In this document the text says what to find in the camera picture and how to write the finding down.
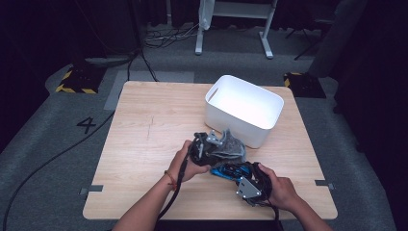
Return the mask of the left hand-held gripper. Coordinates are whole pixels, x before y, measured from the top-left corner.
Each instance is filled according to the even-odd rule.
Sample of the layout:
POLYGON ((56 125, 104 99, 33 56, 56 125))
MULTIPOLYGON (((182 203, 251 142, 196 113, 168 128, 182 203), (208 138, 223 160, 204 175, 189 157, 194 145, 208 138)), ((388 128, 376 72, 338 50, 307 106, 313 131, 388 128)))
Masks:
POLYGON ((221 162, 221 158, 216 155, 216 151, 221 145, 222 142, 214 130, 209 133, 195 133, 188 154, 196 165, 213 167, 221 162))

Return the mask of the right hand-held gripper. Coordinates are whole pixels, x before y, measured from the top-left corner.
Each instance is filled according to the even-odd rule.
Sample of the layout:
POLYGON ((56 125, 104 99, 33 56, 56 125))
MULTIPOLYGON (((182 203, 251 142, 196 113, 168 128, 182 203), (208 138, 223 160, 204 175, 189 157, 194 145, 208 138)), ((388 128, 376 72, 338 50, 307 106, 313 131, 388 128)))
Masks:
POLYGON ((210 170, 218 177, 234 181, 239 195, 249 205, 264 205, 269 200, 272 184, 269 177, 259 169, 259 163, 225 164, 210 170))

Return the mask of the white plastic bin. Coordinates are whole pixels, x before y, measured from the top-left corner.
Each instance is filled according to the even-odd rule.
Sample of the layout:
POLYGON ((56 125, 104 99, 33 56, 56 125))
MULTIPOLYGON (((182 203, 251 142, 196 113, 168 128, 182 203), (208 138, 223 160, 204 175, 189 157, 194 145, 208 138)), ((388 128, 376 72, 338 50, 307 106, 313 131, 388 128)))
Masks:
POLYGON ((284 107, 283 98, 232 75, 221 76, 205 95, 205 124, 260 148, 284 107))

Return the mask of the person's left hand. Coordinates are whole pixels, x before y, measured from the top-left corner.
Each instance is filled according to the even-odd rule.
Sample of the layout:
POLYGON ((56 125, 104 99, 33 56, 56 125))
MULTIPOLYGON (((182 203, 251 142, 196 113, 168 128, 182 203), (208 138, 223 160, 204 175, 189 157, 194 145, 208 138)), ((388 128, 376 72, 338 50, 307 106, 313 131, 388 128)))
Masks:
POLYGON ((198 166, 189 159, 188 151, 191 146, 191 141, 186 140, 182 148, 176 152, 173 160, 171 161, 168 170, 166 171, 166 176, 169 177, 170 184, 175 185, 179 179, 179 172, 182 168, 182 164, 186 164, 184 170, 184 176, 182 177, 182 182, 189 181, 197 174, 203 174, 210 170, 209 166, 198 166))

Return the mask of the person's right hand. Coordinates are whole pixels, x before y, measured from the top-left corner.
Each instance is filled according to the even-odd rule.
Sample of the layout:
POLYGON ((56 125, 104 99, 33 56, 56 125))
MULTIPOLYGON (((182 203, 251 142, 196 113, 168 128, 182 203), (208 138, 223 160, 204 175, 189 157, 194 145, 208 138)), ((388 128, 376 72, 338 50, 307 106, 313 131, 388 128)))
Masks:
POLYGON ((301 198, 297 195, 291 179, 278 177, 271 168, 262 164, 259 164, 259 169, 269 177, 272 185, 268 201, 279 209, 295 214, 301 205, 301 198))

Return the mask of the grey tape strip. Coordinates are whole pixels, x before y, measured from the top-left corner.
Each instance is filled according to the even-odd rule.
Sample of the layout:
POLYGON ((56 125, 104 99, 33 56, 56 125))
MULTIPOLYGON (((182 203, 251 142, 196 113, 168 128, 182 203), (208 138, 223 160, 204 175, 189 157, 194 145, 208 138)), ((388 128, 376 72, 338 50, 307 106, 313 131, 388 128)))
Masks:
POLYGON ((327 187, 330 191, 335 190, 335 186, 332 183, 328 183, 326 180, 315 180, 316 186, 327 187))
POLYGON ((103 185, 90 185, 87 188, 81 188, 79 190, 79 195, 87 195, 91 192, 102 192, 103 191, 103 185))

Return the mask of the white hanging bag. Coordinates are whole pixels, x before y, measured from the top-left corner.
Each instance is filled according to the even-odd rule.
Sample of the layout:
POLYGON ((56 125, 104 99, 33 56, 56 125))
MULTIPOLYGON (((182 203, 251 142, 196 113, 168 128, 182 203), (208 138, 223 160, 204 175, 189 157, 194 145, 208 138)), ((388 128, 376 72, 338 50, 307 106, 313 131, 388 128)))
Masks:
POLYGON ((200 0, 198 19, 201 29, 209 30, 214 15, 215 0, 200 0))

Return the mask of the black tripod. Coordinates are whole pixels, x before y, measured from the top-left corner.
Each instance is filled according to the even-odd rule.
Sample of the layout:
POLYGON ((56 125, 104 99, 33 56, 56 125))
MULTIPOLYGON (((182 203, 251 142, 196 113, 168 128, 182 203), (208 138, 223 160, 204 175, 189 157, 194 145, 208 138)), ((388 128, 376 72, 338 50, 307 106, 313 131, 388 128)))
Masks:
POLYGON ((333 25, 333 21, 329 19, 320 19, 320 18, 314 18, 314 19, 293 19, 292 20, 292 25, 290 28, 292 29, 287 35, 286 39, 288 39, 293 33, 300 31, 304 37, 307 39, 309 42, 309 46, 305 48, 302 52, 300 52, 294 60, 297 61, 300 57, 305 55, 307 52, 312 50, 315 46, 317 46, 325 37, 325 35, 328 33, 328 31, 331 29, 333 25), (307 32, 313 32, 313 31, 319 31, 319 37, 311 41, 307 32))

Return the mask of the grey curtain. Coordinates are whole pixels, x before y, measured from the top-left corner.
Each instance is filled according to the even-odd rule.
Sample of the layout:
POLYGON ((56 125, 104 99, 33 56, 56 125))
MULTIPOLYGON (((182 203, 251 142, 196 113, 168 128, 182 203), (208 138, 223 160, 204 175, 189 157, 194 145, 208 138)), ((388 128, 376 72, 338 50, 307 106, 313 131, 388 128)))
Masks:
POLYGON ((368 0, 341 0, 335 10, 335 20, 307 73, 315 78, 328 77, 350 39, 368 0))

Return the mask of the black yellow striped base plate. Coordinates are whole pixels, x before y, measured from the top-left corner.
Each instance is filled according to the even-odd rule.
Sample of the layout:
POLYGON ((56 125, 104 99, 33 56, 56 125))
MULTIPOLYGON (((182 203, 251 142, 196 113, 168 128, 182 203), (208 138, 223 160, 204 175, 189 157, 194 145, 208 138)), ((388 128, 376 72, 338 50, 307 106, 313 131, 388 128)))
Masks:
POLYGON ((71 66, 58 84, 56 92, 96 94, 106 70, 106 67, 71 66))
POLYGON ((325 98, 325 92, 318 78, 308 73, 287 72, 283 76, 284 85, 293 92, 294 97, 325 98))

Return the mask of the white desk frame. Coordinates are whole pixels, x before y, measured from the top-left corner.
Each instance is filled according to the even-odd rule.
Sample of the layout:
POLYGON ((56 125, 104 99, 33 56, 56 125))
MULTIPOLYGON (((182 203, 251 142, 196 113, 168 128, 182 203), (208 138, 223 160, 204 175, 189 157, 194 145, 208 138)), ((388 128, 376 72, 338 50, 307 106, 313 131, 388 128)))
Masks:
MULTIPOLYGON (((223 2, 215 0, 214 16, 225 17, 239 17, 239 18, 252 18, 252 19, 264 19, 266 21, 264 30, 259 33, 260 41, 263 45, 265 55, 268 59, 273 58, 272 50, 268 43, 268 32, 274 13, 276 10, 278 0, 271 0, 270 3, 258 4, 258 3, 238 3, 238 2, 223 2)), ((201 29, 198 19, 198 31, 196 36, 196 43, 194 53, 201 55, 203 52, 203 38, 206 30, 201 29)))

